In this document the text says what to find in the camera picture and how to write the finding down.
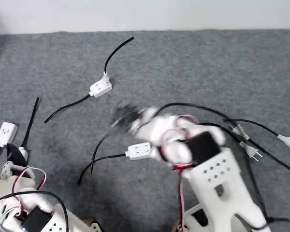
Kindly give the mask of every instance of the white robotic frame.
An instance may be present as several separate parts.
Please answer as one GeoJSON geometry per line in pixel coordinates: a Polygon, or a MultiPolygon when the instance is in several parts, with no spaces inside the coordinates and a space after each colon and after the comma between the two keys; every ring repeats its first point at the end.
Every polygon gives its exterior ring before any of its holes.
{"type": "MultiPolygon", "coordinates": [[[[179,140],[185,140],[185,133],[195,137],[208,131],[217,145],[223,146],[225,137],[222,131],[216,127],[201,126],[186,118],[177,116],[157,116],[138,127],[139,122],[134,123],[134,135],[141,140],[149,141],[153,147],[150,156],[162,160],[160,146],[163,146],[164,158],[170,166],[185,165],[192,162],[193,153],[189,146],[179,140]]],[[[235,217],[240,216],[251,227],[260,232],[270,232],[267,222],[261,210],[254,204],[241,176],[238,164],[229,148],[220,147],[220,152],[201,164],[187,168],[182,176],[192,186],[200,204],[186,211],[183,216],[185,232],[247,232],[242,222],[235,217]],[[216,187],[223,188],[223,194],[219,196],[216,187]],[[195,214],[204,211],[207,224],[202,225],[196,219],[195,214]]],[[[12,186],[17,178],[12,170],[22,170],[11,162],[7,162],[0,176],[0,197],[10,194],[12,186]]],[[[21,177],[15,188],[15,192],[35,190],[34,174],[28,170],[27,177],[21,177]]],[[[36,207],[49,213],[51,218],[40,230],[42,232],[66,232],[65,218],[60,204],[53,206],[41,194],[28,194],[18,196],[24,210],[30,214],[36,207]]],[[[4,231],[24,232],[24,227],[17,219],[19,201],[15,197],[0,201],[0,227],[4,231]]],[[[94,232],[101,231],[88,227],[74,214],[68,211],[69,231],[94,232]]]]}

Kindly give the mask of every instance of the white extension outlet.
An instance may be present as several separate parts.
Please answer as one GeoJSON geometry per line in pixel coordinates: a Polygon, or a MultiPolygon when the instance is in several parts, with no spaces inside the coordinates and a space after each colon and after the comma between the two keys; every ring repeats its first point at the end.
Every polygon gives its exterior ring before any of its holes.
{"type": "Polygon", "coordinates": [[[126,151],[126,157],[129,157],[131,160],[140,160],[150,157],[150,143],[135,144],[128,147],[126,151]]]}
{"type": "Polygon", "coordinates": [[[109,92],[112,90],[112,84],[110,82],[110,79],[108,78],[107,73],[103,74],[103,77],[100,81],[97,81],[92,86],[90,86],[90,92],[89,94],[91,96],[95,96],[95,98],[98,98],[102,96],[103,94],[109,92]]]}
{"type": "Polygon", "coordinates": [[[9,122],[3,122],[0,128],[0,146],[5,147],[10,144],[17,132],[17,125],[9,122]]]}

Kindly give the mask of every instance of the white plastic bracket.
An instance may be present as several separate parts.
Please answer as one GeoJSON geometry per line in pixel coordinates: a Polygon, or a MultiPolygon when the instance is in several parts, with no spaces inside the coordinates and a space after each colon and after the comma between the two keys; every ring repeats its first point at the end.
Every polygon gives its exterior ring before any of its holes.
{"type": "MultiPolygon", "coordinates": [[[[262,211],[254,204],[241,176],[237,162],[229,148],[197,167],[184,172],[209,221],[210,232],[231,232],[235,214],[250,225],[261,228],[266,224],[262,211]],[[215,187],[221,185],[218,196],[215,187]]],[[[269,227],[260,232],[270,232],[269,227]]]]}

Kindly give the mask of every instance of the gray carpet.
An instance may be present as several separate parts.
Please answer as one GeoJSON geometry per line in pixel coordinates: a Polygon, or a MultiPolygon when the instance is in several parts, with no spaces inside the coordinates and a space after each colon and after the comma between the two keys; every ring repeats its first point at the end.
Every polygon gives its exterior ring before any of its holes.
{"type": "MultiPolygon", "coordinates": [[[[290,30],[53,33],[0,36],[0,125],[19,126],[20,145],[35,98],[42,101],[29,138],[30,165],[48,173],[44,190],[58,194],[79,217],[95,216],[106,232],[167,232],[178,219],[177,175],[154,160],[103,160],[76,181],[98,140],[107,131],[119,101],[139,107],[192,102],[232,117],[264,123],[290,136],[290,30]],[[116,54],[108,73],[114,89],[67,109],[84,97],[103,73],[106,58],[121,42],[135,40],[116,54]]],[[[173,107],[222,123],[208,112],[173,107]]],[[[244,124],[249,135],[290,165],[290,150],[274,136],[244,124]]],[[[135,143],[122,135],[105,141],[98,157],[124,152],[135,143]]],[[[231,140],[247,187],[254,196],[243,155],[231,140]]],[[[290,218],[290,172],[264,157],[253,164],[271,216],[290,218]]],[[[186,208],[197,199],[185,183],[186,208]]],[[[290,224],[271,226],[290,232],[290,224]]]]}

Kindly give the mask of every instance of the white wall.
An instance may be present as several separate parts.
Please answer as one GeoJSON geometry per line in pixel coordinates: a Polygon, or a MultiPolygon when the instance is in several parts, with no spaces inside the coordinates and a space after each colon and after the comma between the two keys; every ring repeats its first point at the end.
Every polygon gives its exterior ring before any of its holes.
{"type": "Polygon", "coordinates": [[[0,33],[290,29],[290,0],[0,0],[0,33]]]}

